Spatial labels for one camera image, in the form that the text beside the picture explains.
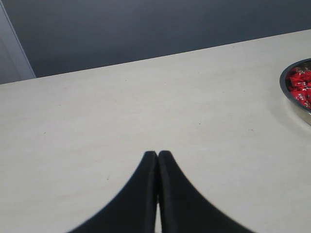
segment metal bowl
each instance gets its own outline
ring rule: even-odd
[[[301,68],[302,70],[309,69],[311,70],[311,59],[302,60],[300,62],[296,62],[289,67],[287,67],[281,74],[280,77],[280,86],[283,93],[286,97],[291,101],[293,110],[297,113],[297,115],[302,118],[305,122],[311,125],[311,109],[303,106],[296,100],[291,93],[289,92],[287,86],[290,84],[289,77],[292,75],[291,70],[295,67]]]

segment white table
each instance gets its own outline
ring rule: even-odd
[[[311,127],[278,84],[311,57],[310,40],[303,31],[0,85],[0,232],[76,227],[146,150],[171,150],[248,228],[310,232]]]

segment bowl rim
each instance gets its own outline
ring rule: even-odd
[[[290,66],[288,66],[281,74],[280,76],[280,87],[284,93],[284,95],[292,102],[294,103],[297,107],[299,107],[300,109],[306,111],[307,113],[310,113],[311,114],[311,109],[303,106],[298,100],[296,100],[292,95],[291,93],[289,92],[289,90],[287,89],[287,86],[286,86],[286,76],[288,74],[289,71],[291,71],[293,68],[295,68],[296,66],[300,65],[301,63],[304,63],[304,62],[310,62],[311,61],[311,58],[308,58],[308,59],[304,59],[304,60],[301,60],[299,62],[295,62],[293,64],[291,64]]]

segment black object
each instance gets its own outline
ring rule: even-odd
[[[117,196],[70,233],[154,233],[157,202],[157,155],[146,152]]]
[[[172,154],[146,152],[132,178],[98,214],[70,233],[154,233],[159,195],[163,233],[251,233],[209,203]]]
[[[296,62],[292,65],[290,65],[289,67],[287,67],[281,74],[280,77],[280,86],[281,89],[284,93],[284,95],[292,102],[294,103],[297,107],[299,107],[300,109],[304,110],[305,112],[311,114],[311,110],[307,107],[305,107],[304,105],[302,105],[301,103],[299,103],[298,100],[296,100],[292,94],[289,92],[288,90],[288,86],[290,84],[290,80],[289,77],[292,76],[293,74],[291,73],[291,70],[295,67],[301,68],[302,70],[305,69],[310,69],[311,70],[311,59],[305,59],[299,62]]]
[[[251,233],[209,203],[188,181],[172,154],[159,154],[163,233]]]

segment gray wall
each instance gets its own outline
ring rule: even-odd
[[[37,77],[310,29],[310,0],[2,0]]]

